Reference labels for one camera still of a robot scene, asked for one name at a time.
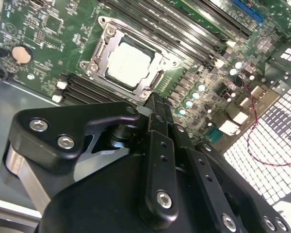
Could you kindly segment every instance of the screw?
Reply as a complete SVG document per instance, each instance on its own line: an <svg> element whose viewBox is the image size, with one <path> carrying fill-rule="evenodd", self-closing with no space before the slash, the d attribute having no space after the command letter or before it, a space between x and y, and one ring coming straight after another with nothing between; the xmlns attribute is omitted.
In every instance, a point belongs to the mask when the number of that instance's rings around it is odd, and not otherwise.
<svg viewBox="0 0 291 233"><path fill-rule="evenodd" d="M92 71L96 71L96 70L98 70L98 65L97 64L91 64L91 70Z"/></svg>
<svg viewBox="0 0 291 233"><path fill-rule="evenodd" d="M71 149L74 147L75 143L74 140L69 136L61 136L57 140L58 146L64 149Z"/></svg>
<svg viewBox="0 0 291 233"><path fill-rule="evenodd" d="M135 113L136 113L135 109L134 109L133 107L130 107L130 106L126 107L126 110L127 110L129 113L131 113L131 114L135 114Z"/></svg>
<svg viewBox="0 0 291 233"><path fill-rule="evenodd" d="M206 150L211 151L210 146L208 146L207 144L204 144L204 147L205 147Z"/></svg>
<svg viewBox="0 0 291 233"><path fill-rule="evenodd" d="M222 214L222 221L226 228L228 228L231 232L236 232L236 224L230 216L227 214Z"/></svg>
<svg viewBox="0 0 291 233"><path fill-rule="evenodd" d="M170 196L165 192L158 192L156 195L157 202L161 205L161 207L165 209L170 209L172 205L172 201Z"/></svg>
<svg viewBox="0 0 291 233"><path fill-rule="evenodd" d="M269 229L271 229L272 231L276 230L276 227L274 226L274 224L270 221L268 217L264 217L264 221L266 225L269 227Z"/></svg>
<svg viewBox="0 0 291 233"><path fill-rule="evenodd" d="M47 130L49 127L49 125L45 121L39 120L39 119L32 120L29 123L29 126L32 130L38 131L38 132L43 132Z"/></svg>
<svg viewBox="0 0 291 233"><path fill-rule="evenodd" d="M181 125L177 125L177 129L178 129L181 133L184 132L184 128L183 128Z"/></svg>
<svg viewBox="0 0 291 233"><path fill-rule="evenodd" d="M164 119L163 119L163 117L162 117L161 115L156 114L156 115L155 115L155 118L156 118L157 120L159 120L160 122L164 122Z"/></svg>
<svg viewBox="0 0 291 233"><path fill-rule="evenodd" d="M107 29L107 35L108 35L108 36L114 36L114 34L115 34L115 31L114 31L113 28L108 28L108 29Z"/></svg>
<svg viewBox="0 0 291 233"><path fill-rule="evenodd" d="M279 225L279 227L281 227L281 229L283 229L285 232L288 230L285 224L283 224L283 222L280 219L276 218L276 222Z"/></svg>

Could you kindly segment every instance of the mounting hole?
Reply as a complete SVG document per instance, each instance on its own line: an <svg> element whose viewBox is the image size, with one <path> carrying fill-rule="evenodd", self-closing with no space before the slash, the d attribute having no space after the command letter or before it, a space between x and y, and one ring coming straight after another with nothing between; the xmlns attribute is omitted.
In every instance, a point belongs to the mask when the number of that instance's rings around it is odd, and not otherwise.
<svg viewBox="0 0 291 233"><path fill-rule="evenodd" d="M209 182L212 182L212 181L213 181L213 179L212 179L209 175L206 176L206 179L207 179Z"/></svg>
<svg viewBox="0 0 291 233"><path fill-rule="evenodd" d="M165 156L163 156L163 155L161 155L161 160L163 161L163 162L167 162L167 158L165 157Z"/></svg>
<svg viewBox="0 0 291 233"><path fill-rule="evenodd" d="M164 118L163 118L161 115L156 114L156 115L155 115L155 118L156 118L157 120L159 120L160 122L164 122Z"/></svg>
<svg viewBox="0 0 291 233"><path fill-rule="evenodd" d="M201 159L198 160L201 165L205 165L205 162Z"/></svg>
<svg viewBox="0 0 291 233"><path fill-rule="evenodd" d="M165 144L164 142L161 142L161 146L164 147L164 148L167 147L166 144Z"/></svg>
<svg viewBox="0 0 291 233"><path fill-rule="evenodd" d="M135 114L135 113L136 113L135 109L134 109L133 107L130 107L130 106L126 107L126 110L127 110L129 113L131 113L131 114Z"/></svg>

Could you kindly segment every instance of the black metal bracket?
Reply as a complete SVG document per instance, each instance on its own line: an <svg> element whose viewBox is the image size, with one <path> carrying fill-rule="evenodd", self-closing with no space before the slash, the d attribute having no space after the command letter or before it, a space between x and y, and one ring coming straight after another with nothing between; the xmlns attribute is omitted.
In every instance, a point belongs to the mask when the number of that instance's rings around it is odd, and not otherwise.
<svg viewBox="0 0 291 233"><path fill-rule="evenodd" d="M230 206L249 232L274 231L284 233L291 229L284 218L261 197L256 190L220 155L205 142L196 145L216 174L220 174L221 189L229 198Z"/></svg>

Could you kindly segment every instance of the electrolytic capacitor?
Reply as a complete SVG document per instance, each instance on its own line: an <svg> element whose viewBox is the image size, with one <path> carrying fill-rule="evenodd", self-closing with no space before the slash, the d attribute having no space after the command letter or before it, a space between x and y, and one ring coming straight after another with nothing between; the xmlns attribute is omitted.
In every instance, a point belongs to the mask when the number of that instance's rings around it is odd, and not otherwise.
<svg viewBox="0 0 291 233"><path fill-rule="evenodd" d="M207 113L212 113L212 109L208 104L205 104L204 108L205 108Z"/></svg>

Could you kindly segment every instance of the black mechanical arm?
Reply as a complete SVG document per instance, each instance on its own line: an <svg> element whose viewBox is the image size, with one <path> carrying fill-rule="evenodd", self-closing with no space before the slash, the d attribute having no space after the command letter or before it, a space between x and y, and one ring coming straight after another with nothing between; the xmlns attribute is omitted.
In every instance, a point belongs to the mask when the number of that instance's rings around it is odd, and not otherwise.
<svg viewBox="0 0 291 233"><path fill-rule="evenodd" d="M75 182L82 154L125 156ZM284 233L286 221L207 143L195 148L171 103L111 102L25 110L0 168L31 198L36 233Z"/></svg>

